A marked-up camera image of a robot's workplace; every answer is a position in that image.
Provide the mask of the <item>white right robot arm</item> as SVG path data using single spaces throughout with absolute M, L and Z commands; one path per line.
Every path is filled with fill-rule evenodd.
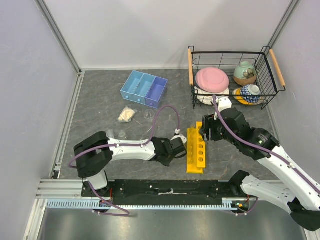
M 320 184 L 292 160 L 272 134 L 263 128 L 250 127 L 236 108 L 204 115 L 200 134 L 206 142 L 225 140 L 234 145 L 285 184 L 284 188 L 277 187 L 239 170 L 229 181 L 233 196 L 255 196 L 289 213 L 302 228 L 311 232 L 319 230 Z

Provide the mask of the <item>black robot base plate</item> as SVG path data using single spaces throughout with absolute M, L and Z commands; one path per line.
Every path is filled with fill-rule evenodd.
M 116 179 L 96 192 L 113 204 L 219 204 L 223 198 L 248 198 L 233 180 Z

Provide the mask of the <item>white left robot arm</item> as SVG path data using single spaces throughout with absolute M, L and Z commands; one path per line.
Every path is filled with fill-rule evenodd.
M 140 141 L 119 140 L 107 137 L 104 131 L 97 132 L 78 143 L 74 148 L 75 168 L 78 177 L 92 185 L 99 197 L 110 191 L 104 168 L 110 162 L 142 160 L 158 162 L 166 167 L 172 160 L 187 155 L 187 138 L 175 133 L 173 138 L 151 137 Z

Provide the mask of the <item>yellow test tube rack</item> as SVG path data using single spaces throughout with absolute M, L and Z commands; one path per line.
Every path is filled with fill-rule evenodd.
M 197 139 L 196 141 L 191 141 L 188 138 L 188 133 L 190 128 L 187 129 L 187 169 L 188 174 L 203 174 L 206 168 L 206 144 L 203 137 L 200 134 L 202 128 L 202 122 L 197 121 Z

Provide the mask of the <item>clear glass test tube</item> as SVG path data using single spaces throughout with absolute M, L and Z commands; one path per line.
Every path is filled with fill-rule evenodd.
M 191 127 L 189 129 L 189 133 L 188 133 L 188 138 L 191 140 L 191 141 L 196 141 L 197 140 L 197 134 L 198 134 L 198 130 L 196 127 Z

